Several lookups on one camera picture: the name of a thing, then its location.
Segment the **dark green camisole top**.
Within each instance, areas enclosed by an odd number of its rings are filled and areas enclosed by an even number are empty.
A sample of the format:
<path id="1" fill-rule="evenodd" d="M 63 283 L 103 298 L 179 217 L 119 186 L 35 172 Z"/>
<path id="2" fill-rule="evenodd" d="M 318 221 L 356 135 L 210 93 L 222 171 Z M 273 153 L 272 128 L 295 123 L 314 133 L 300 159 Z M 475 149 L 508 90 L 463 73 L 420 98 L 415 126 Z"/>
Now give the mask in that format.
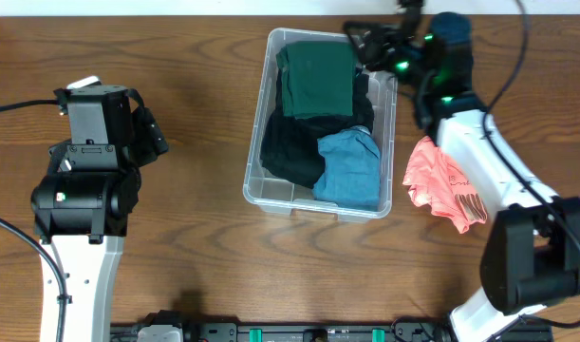
<path id="1" fill-rule="evenodd" d="M 348 43 L 299 41 L 276 54 L 283 114 L 294 119 L 352 116 L 357 60 Z"/>

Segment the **blue cloth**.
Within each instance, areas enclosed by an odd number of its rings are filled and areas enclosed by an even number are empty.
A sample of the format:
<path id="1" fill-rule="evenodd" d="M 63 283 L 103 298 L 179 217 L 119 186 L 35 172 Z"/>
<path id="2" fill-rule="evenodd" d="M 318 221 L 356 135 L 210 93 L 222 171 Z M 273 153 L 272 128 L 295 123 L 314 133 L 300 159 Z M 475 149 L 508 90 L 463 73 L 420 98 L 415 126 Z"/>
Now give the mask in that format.
<path id="1" fill-rule="evenodd" d="M 352 126 L 318 140 L 325 170 L 313 186 L 316 200 L 371 210 L 380 200 L 381 153 L 370 131 Z"/>

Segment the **large black garment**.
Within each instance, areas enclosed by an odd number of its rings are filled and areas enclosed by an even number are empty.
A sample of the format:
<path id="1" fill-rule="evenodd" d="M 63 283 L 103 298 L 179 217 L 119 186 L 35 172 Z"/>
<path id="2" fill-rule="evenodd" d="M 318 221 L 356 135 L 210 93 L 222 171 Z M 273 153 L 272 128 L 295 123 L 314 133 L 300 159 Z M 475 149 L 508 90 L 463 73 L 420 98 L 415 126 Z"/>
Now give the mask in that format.
<path id="1" fill-rule="evenodd" d="M 318 140 L 360 125 L 373 129 L 374 109 L 367 98 L 369 76 L 360 72 L 353 83 L 353 115 L 324 115 L 310 119 L 286 117 L 282 104 L 282 81 L 276 81 L 275 109 L 261 144 L 262 166 L 277 178 L 312 188 L 325 171 Z"/>

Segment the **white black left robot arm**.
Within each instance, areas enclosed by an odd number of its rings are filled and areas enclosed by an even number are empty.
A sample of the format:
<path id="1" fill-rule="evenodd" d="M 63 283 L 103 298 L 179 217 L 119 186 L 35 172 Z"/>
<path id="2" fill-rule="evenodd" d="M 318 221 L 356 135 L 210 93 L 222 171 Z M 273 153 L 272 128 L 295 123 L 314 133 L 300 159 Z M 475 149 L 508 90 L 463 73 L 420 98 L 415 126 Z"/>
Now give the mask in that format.
<path id="1" fill-rule="evenodd" d="M 42 256 L 42 341 L 107 341 L 140 168 L 168 150 L 139 92 L 90 76 L 55 90 L 68 140 L 31 194 Z"/>

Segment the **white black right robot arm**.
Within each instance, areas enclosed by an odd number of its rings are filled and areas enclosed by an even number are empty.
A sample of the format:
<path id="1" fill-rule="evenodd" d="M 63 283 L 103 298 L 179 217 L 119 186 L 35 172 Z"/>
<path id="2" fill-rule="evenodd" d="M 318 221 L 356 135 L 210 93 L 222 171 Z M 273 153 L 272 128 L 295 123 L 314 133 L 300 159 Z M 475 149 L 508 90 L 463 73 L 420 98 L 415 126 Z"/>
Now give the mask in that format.
<path id="1" fill-rule="evenodd" d="M 534 341 L 552 333 L 540 312 L 580 295 L 580 199 L 539 180 L 497 131 L 472 85 L 471 24 L 435 15 L 421 43 L 417 7 L 398 25 L 348 21 L 359 61 L 412 86 L 417 125 L 475 187 L 493 228 L 479 266 L 480 288 L 456 307 L 439 341 Z"/>

